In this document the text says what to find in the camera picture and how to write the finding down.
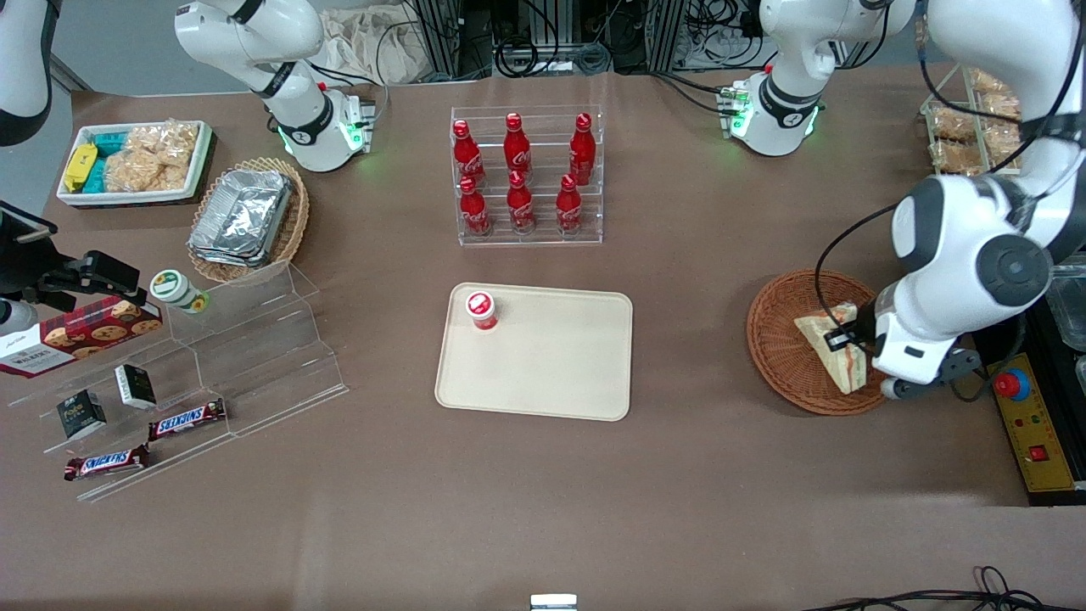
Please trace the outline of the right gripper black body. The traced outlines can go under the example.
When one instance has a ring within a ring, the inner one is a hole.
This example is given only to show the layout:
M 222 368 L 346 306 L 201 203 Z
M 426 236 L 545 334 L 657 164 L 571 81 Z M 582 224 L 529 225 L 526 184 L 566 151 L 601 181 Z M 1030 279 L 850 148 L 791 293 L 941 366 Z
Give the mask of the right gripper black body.
M 43 275 L 59 267 L 54 246 L 3 246 L 1 251 L 1 297 L 22 301 L 23 291 L 37 287 Z

